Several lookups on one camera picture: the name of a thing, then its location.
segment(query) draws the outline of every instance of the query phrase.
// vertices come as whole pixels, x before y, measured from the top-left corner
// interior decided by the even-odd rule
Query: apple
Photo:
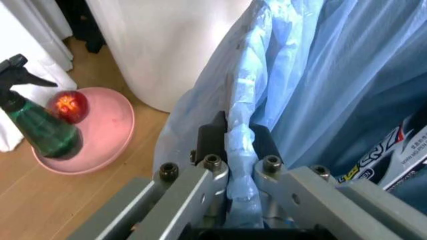
[[[78,91],[61,91],[47,103],[51,113],[69,124],[81,122],[89,111],[88,99]]]

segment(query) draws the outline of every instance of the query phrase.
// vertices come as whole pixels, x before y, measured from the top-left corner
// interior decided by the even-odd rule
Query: green spray bottle
[[[29,73],[24,67],[26,63],[27,59],[21,54],[0,63],[0,107],[40,155],[57,160],[70,159],[82,148],[79,129],[10,90],[13,85],[22,84],[57,87],[56,83]]]

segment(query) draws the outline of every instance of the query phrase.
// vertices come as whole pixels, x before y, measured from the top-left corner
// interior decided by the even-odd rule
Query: blue cloth
[[[226,225],[262,227],[249,122],[271,130],[287,167],[344,174],[427,100],[426,19],[426,0],[254,0],[169,116],[154,171],[188,166],[197,129],[225,111]]]

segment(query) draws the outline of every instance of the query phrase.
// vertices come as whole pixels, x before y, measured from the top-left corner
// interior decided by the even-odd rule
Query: pink bowl
[[[126,149],[135,127],[131,103],[120,93],[103,87],[79,89],[89,103],[89,113],[76,124],[83,147],[69,160],[57,161],[32,152],[43,167],[58,174],[77,175],[99,170],[112,163]]]

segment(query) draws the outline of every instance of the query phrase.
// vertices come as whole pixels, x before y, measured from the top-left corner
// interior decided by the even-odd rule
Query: blue plastic bag
[[[226,225],[262,227],[249,122],[288,168],[345,173],[427,99],[426,19],[425,0],[254,0],[171,113],[154,170],[188,166],[198,128],[225,111]]]

